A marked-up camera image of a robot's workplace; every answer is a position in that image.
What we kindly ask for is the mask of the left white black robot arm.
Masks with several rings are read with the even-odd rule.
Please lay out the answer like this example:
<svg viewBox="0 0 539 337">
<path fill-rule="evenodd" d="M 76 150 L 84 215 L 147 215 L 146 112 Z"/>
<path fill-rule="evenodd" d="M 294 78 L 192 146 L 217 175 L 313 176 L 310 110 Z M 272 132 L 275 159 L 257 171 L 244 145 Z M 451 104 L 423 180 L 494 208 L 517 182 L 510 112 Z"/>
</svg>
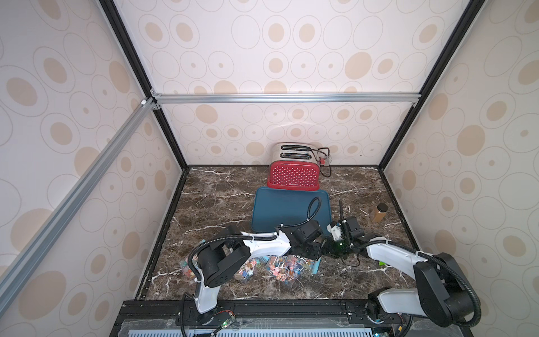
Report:
<svg viewBox="0 0 539 337">
<path fill-rule="evenodd" d="M 189 253 L 187 263 L 195 275 L 194 302 L 201 315 L 212 313 L 220 288 L 252 258 L 299 256 L 316 261 L 322 255 L 324 233 L 315 220 L 297 226 L 279 226 L 271 233 L 246 233 L 231 225 Z"/>
</svg>

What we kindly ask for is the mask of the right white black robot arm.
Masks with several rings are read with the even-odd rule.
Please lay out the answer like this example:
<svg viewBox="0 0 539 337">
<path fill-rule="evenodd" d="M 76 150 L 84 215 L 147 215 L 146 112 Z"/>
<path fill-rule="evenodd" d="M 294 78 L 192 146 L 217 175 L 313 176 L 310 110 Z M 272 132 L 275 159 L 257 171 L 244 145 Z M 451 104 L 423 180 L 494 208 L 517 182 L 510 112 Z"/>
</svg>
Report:
<svg viewBox="0 0 539 337">
<path fill-rule="evenodd" d="M 373 321 L 389 314 L 426 317 L 440 327 L 475 327 L 482 316 L 481 301 L 450 254 L 428 254 L 386 237 L 366 234 L 356 218 L 322 228 L 323 252 L 333 258 L 362 255 L 403 272 L 415 281 L 413 289 L 382 288 L 370 293 L 367 311 Z"/>
</svg>

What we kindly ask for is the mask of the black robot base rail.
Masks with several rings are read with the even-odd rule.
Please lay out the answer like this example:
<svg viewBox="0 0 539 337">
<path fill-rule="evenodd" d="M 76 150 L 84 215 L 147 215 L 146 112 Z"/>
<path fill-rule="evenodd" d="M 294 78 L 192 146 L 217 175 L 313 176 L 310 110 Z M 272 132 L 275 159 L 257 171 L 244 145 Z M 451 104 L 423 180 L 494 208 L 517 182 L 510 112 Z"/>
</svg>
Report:
<svg viewBox="0 0 539 337">
<path fill-rule="evenodd" d="M 377 299 L 218 300 L 207 313 L 195 300 L 128 300 L 112 336 L 407 336 L 414 323 L 432 336 L 461 336 L 480 307 L 466 294 L 455 299 L 416 297 L 383 305 Z"/>
</svg>

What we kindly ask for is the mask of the teal rectangular tray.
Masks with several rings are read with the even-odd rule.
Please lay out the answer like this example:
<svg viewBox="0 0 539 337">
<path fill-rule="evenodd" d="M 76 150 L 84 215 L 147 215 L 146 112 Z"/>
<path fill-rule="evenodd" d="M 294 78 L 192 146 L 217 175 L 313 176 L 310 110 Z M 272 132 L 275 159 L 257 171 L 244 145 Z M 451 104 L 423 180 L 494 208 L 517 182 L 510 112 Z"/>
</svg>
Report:
<svg viewBox="0 0 539 337">
<path fill-rule="evenodd" d="M 255 194 L 251 230 L 255 233 L 270 233 L 281 224 L 294 225 L 307 219 L 310 202 L 321 198 L 321 208 L 314 217 L 324 236 L 330 236 L 327 225 L 332 221 L 328 193 L 318 191 L 278 190 L 258 188 Z"/>
</svg>

